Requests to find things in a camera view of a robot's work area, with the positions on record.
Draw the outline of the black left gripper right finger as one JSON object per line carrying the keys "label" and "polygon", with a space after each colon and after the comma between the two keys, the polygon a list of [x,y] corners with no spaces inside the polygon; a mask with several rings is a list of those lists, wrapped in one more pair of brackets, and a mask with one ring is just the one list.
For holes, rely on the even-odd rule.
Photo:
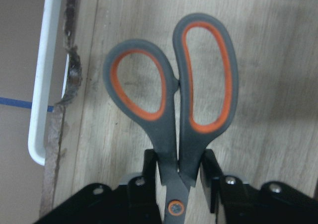
{"label": "black left gripper right finger", "polygon": [[217,224],[250,223],[250,198],[246,185],[235,176],[224,175],[214,152],[204,151],[200,178],[210,213]]}

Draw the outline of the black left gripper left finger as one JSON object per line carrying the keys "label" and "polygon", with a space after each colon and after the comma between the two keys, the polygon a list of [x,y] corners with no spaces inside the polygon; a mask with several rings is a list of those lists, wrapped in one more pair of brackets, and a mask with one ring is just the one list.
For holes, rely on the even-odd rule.
{"label": "black left gripper left finger", "polygon": [[142,173],[128,183],[128,223],[162,223],[156,200],[157,154],[153,149],[144,152]]}

